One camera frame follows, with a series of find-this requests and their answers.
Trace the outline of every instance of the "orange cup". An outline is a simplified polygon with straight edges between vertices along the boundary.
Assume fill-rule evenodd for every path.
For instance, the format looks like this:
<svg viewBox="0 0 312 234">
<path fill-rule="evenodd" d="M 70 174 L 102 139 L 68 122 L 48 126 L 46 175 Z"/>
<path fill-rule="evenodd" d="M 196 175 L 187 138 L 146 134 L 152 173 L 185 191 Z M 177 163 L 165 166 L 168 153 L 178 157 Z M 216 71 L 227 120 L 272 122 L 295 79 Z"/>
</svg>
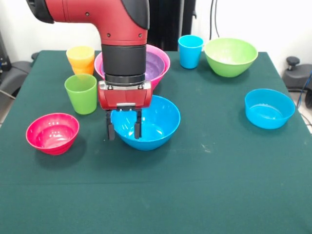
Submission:
<svg viewBox="0 0 312 234">
<path fill-rule="evenodd" d="M 66 51 L 66 55 L 75 75 L 94 72 L 94 48 L 90 46 L 75 46 Z"/>
</svg>

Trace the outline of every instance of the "green bowl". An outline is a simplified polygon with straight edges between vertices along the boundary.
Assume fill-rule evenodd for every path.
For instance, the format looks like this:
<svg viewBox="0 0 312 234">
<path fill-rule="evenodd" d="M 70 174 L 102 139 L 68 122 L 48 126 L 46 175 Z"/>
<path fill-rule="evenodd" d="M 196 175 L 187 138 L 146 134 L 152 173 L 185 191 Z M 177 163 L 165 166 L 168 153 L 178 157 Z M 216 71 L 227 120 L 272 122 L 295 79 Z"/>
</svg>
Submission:
<svg viewBox="0 0 312 234">
<path fill-rule="evenodd" d="M 254 46 L 234 38 L 211 40 L 205 45 L 204 51 L 212 70 L 222 77 L 237 77 L 258 57 Z"/>
</svg>

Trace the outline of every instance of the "purple bowl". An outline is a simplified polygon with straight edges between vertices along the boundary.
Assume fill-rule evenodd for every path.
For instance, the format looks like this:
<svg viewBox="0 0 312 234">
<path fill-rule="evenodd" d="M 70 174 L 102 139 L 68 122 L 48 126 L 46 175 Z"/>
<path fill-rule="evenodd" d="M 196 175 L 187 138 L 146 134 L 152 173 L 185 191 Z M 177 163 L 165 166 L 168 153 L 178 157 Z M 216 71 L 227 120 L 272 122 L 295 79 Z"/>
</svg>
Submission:
<svg viewBox="0 0 312 234">
<path fill-rule="evenodd" d="M 152 79 L 160 76 L 165 71 L 165 62 L 156 54 L 146 52 L 146 72 L 145 80 L 151 81 Z"/>
</svg>

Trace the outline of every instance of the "bowl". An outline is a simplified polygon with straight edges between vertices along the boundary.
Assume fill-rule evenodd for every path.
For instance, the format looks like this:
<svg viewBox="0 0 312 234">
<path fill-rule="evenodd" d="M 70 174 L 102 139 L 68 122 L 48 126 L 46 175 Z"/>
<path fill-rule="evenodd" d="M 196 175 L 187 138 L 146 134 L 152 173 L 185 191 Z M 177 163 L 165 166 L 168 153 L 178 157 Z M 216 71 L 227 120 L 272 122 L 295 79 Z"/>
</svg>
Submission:
<svg viewBox="0 0 312 234">
<path fill-rule="evenodd" d="M 69 150 L 78 132 L 76 118 L 64 113 L 52 113 L 32 122 L 26 131 L 26 139 L 35 149 L 56 156 Z"/>
<path fill-rule="evenodd" d="M 237 77 L 245 72 L 258 57 L 250 43 L 234 38 L 209 41 L 204 51 L 212 70 L 222 77 Z"/>
<path fill-rule="evenodd" d="M 151 81 L 155 77 L 160 76 L 165 71 L 165 62 L 156 54 L 146 52 L 146 72 L 145 80 Z M 104 74 L 103 63 L 101 66 L 101 74 Z"/>
<path fill-rule="evenodd" d="M 112 123 L 117 134 L 131 147 L 148 151 L 165 144 L 179 127 L 181 116 L 169 100 L 153 95 L 150 107 L 142 109 L 142 137 L 135 139 L 134 111 L 112 111 Z"/>
<path fill-rule="evenodd" d="M 152 89 L 154 90 L 156 86 L 159 84 L 159 82 L 161 81 L 161 79 L 168 72 L 170 68 L 170 59 L 169 59 L 169 56 L 164 51 L 152 45 L 146 45 L 146 52 L 147 52 L 146 58 L 148 59 L 146 61 L 146 71 L 148 72 L 146 74 L 146 80 L 150 80 L 152 82 Z M 161 73 L 159 72 L 159 70 L 162 70 L 161 63 L 160 65 L 157 65 L 159 64 L 159 60 L 162 60 L 164 64 L 164 69 Z M 99 53 L 97 55 L 94 61 L 94 68 L 96 72 L 105 80 L 105 75 L 103 72 L 102 53 Z"/>
<path fill-rule="evenodd" d="M 264 129 L 282 127 L 295 112 L 295 104 L 285 94 L 272 89 L 256 89 L 245 96 L 247 119 Z"/>
</svg>

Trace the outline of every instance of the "magenta bowl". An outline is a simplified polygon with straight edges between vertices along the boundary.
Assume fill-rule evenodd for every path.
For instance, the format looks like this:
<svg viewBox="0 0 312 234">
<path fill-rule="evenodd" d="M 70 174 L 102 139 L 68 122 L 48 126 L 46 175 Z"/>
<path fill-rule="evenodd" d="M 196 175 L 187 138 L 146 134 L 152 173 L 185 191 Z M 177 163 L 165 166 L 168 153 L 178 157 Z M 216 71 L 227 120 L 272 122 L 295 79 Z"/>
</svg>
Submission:
<svg viewBox="0 0 312 234">
<path fill-rule="evenodd" d="M 152 82 L 152 89 L 154 90 L 156 86 L 159 84 L 159 82 L 161 81 L 161 79 L 168 72 L 170 68 L 170 58 L 164 51 L 152 45 L 146 45 L 146 52 L 150 52 L 154 55 L 157 55 L 163 60 L 165 64 L 164 71 L 157 77 L 150 79 L 150 81 Z M 95 71 L 105 80 L 102 65 L 103 65 L 103 57 L 102 57 L 102 53 L 99 53 L 94 61 L 94 68 L 95 68 Z"/>
<path fill-rule="evenodd" d="M 28 143 L 48 155 L 61 155 L 73 145 L 79 132 L 78 120 L 64 113 L 41 116 L 26 131 Z"/>
</svg>

